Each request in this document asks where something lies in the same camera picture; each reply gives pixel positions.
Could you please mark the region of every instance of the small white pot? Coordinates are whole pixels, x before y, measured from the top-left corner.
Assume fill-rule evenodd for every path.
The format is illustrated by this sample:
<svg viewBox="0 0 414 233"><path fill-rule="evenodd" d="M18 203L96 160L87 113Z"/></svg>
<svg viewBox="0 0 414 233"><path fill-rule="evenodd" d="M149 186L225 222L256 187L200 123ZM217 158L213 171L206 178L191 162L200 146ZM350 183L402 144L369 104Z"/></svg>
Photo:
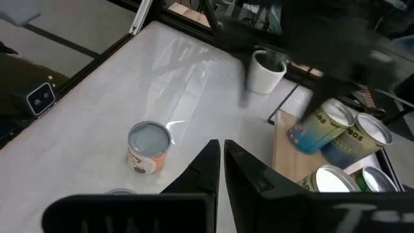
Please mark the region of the small white pot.
<svg viewBox="0 0 414 233"><path fill-rule="evenodd" d="M248 72L247 87L260 94L269 94L286 73L286 65L282 63L283 71L274 72L264 68L256 60L256 54L266 54L266 51L258 50L252 55L250 70Z"/></svg>

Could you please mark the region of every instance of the can label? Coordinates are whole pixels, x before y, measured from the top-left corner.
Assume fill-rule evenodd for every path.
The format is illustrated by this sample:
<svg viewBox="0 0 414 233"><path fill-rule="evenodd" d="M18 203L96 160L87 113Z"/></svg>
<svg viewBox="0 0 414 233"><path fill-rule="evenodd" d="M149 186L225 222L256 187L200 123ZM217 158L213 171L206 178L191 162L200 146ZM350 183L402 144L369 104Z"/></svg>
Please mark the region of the can label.
<svg viewBox="0 0 414 233"><path fill-rule="evenodd" d="M322 155L334 166L346 168L382 148L355 124L321 149Z"/></svg>
<svg viewBox="0 0 414 233"><path fill-rule="evenodd" d="M134 171L144 174L150 174L161 170L164 165L165 158L165 152L158 157L152 158L131 153L130 150L128 150L127 153L128 165Z"/></svg>
<svg viewBox="0 0 414 233"><path fill-rule="evenodd" d="M346 127L331 120L321 109L317 109L302 124L288 130L290 143L304 153L314 153L346 130Z"/></svg>
<svg viewBox="0 0 414 233"><path fill-rule="evenodd" d="M318 189L315 188L314 183L313 183L313 177L314 177L315 173L312 173L308 176L306 176L305 178L303 178L302 180L298 181L298 184L300 186L302 186L302 188L311 191L311 192L317 192Z"/></svg>
<svg viewBox="0 0 414 233"><path fill-rule="evenodd" d="M367 182L364 179L364 176L362 175L362 169L352 173L349 175L356 184L360 187L361 191L363 192L372 192L372 190L368 187Z"/></svg>

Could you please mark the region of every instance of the blue and yellow can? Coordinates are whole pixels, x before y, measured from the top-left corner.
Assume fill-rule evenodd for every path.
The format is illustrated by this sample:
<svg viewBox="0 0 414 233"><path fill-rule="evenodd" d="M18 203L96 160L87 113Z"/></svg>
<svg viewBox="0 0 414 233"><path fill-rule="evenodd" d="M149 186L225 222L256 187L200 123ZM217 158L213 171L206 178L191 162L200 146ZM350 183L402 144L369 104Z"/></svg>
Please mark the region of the blue and yellow can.
<svg viewBox="0 0 414 233"><path fill-rule="evenodd" d="M347 128L353 126L354 117L341 102L330 99L303 123L292 126L287 135L290 143L299 151L311 154L328 144Z"/></svg>
<svg viewBox="0 0 414 233"><path fill-rule="evenodd" d="M359 113L355 125L321 149L332 165L345 169L393 142L390 130L377 118Z"/></svg>

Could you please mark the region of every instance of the white table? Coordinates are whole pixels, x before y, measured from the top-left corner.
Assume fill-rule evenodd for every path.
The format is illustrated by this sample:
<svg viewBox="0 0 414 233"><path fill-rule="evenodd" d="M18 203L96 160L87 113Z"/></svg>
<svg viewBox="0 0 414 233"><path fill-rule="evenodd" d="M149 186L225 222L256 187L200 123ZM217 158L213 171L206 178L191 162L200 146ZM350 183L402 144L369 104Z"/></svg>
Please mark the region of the white table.
<svg viewBox="0 0 414 233"><path fill-rule="evenodd" d="M229 54L150 24L0 151L0 232L41 232L44 209L72 194L157 194L210 139L222 151L233 139L271 165L274 128L266 117L294 83L252 93L247 108L238 105L240 83L241 64ZM283 110L298 116L309 95L300 87ZM127 133L142 120L167 125L175 143L153 175L126 162ZM223 169L217 219L217 232L235 232Z"/></svg>

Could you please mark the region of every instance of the tin can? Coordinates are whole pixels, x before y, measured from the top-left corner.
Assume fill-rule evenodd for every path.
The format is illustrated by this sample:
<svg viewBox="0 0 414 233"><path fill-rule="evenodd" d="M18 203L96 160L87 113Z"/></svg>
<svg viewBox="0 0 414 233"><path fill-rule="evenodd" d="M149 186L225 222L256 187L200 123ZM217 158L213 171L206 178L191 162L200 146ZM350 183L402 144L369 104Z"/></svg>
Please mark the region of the tin can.
<svg viewBox="0 0 414 233"><path fill-rule="evenodd" d="M129 190L127 188L114 188L106 192L106 194L113 194L113 195L131 195L136 194L134 191Z"/></svg>
<svg viewBox="0 0 414 233"><path fill-rule="evenodd" d="M363 167L350 174L363 192L397 192L393 181L381 170L371 166Z"/></svg>
<svg viewBox="0 0 414 233"><path fill-rule="evenodd" d="M288 131L290 143L299 151L314 153L354 124L350 110L341 102L330 99L303 123Z"/></svg>
<svg viewBox="0 0 414 233"><path fill-rule="evenodd" d="M321 149L330 164L345 169L393 142L388 128L375 117L359 113L355 125Z"/></svg>
<svg viewBox="0 0 414 233"><path fill-rule="evenodd" d="M128 133L128 165L139 173L161 170L171 145L171 135L162 124L145 121L136 124Z"/></svg>
<svg viewBox="0 0 414 233"><path fill-rule="evenodd" d="M315 172L298 182L312 192L360 192L361 189L343 170L332 166L320 166Z"/></svg>

